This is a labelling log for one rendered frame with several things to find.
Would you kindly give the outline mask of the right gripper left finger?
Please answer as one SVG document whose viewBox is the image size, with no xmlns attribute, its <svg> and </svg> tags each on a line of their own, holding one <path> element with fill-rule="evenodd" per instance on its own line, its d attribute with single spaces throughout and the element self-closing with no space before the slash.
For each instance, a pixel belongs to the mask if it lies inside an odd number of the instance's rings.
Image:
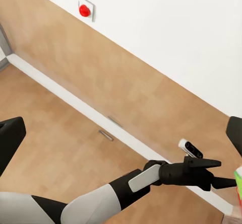
<svg viewBox="0 0 242 224">
<path fill-rule="evenodd" d="M 26 136 L 22 116 L 0 122 L 0 176 Z"/>
</svg>

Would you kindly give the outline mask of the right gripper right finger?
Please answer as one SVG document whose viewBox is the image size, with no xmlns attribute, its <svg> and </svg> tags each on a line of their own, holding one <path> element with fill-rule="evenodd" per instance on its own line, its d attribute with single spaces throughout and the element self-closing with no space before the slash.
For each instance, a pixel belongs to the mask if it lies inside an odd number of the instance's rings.
<svg viewBox="0 0 242 224">
<path fill-rule="evenodd" d="M 242 118 L 230 116 L 226 135 L 242 157 Z"/>
</svg>

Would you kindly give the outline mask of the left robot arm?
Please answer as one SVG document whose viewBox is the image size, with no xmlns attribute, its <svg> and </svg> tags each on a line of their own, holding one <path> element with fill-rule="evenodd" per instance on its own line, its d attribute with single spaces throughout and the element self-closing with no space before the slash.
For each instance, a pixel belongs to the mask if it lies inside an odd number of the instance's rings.
<svg viewBox="0 0 242 224">
<path fill-rule="evenodd" d="M 187 156 L 183 163 L 150 160 L 144 170 L 132 172 L 81 195 L 69 204 L 17 192 L 0 192 L 0 224 L 103 224 L 162 184 L 199 186 L 204 191 L 236 186 L 236 180 L 215 177 L 207 168 L 220 167 L 217 160 L 203 159 L 192 143 L 178 145 Z"/>
</svg>

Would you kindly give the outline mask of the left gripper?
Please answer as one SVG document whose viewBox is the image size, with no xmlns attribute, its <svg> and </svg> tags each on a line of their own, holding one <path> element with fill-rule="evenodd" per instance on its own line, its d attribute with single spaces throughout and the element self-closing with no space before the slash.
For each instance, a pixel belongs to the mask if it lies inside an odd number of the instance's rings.
<svg viewBox="0 0 242 224">
<path fill-rule="evenodd" d="M 174 185 L 199 186 L 204 191 L 223 189 L 236 186 L 236 180 L 231 178 L 215 177 L 207 168 L 220 167 L 221 162 L 210 159 L 197 159 L 185 156 L 183 163 L 175 163 L 170 167 L 170 176 Z"/>
</svg>

